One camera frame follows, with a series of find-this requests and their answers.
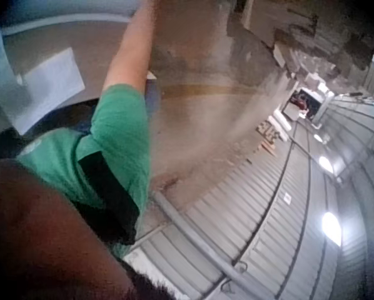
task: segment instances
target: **white curved edge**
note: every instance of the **white curved edge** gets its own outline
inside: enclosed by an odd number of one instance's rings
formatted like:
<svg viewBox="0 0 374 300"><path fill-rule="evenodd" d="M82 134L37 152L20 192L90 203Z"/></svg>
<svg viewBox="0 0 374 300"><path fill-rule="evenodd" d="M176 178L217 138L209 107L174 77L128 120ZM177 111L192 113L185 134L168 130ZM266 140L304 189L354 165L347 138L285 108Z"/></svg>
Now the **white curved edge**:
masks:
<svg viewBox="0 0 374 300"><path fill-rule="evenodd" d="M44 19L37 19L13 26L3 27L1 28L1 31L3 36L10 36L12 34L22 33L23 31L44 26L83 21L128 23L130 22L130 17L122 16L120 14L66 14L62 16L46 17Z"/></svg>

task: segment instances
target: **shirt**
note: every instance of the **shirt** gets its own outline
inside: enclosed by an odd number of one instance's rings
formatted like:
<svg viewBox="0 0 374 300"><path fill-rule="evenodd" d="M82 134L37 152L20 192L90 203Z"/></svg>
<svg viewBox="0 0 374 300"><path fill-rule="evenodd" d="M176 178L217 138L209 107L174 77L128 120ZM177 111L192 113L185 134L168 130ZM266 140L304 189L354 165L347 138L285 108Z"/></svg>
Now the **shirt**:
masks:
<svg viewBox="0 0 374 300"><path fill-rule="evenodd" d="M92 118L91 134L66 128L47 132L28 145L18 161L73 204L98 211L107 205L79 163L94 153L102 154L141 216L150 176L149 130L143 95L131 86L117 84L103 93ZM126 247L114 245L113 250L121 257Z"/></svg>

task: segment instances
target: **corrugated metal wall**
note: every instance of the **corrugated metal wall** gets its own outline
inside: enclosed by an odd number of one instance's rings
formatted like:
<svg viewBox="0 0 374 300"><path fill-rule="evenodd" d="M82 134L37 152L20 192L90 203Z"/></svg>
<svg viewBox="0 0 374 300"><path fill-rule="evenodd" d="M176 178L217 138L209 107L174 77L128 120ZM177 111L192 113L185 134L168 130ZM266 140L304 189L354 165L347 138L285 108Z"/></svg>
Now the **corrugated metal wall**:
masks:
<svg viewBox="0 0 374 300"><path fill-rule="evenodd" d="M222 260L261 289L262 299L328 299L339 247L323 234L321 219L326 211L337 213L336 189L306 152L315 145L312 136L305 127L294 127L301 147L277 141L276 156L263 149L252 154L181 216ZM177 222L135 251L180 299L253 299Z"/></svg>
<svg viewBox="0 0 374 300"><path fill-rule="evenodd" d="M338 170L342 252L332 299L374 299L374 106L332 101L321 133Z"/></svg>

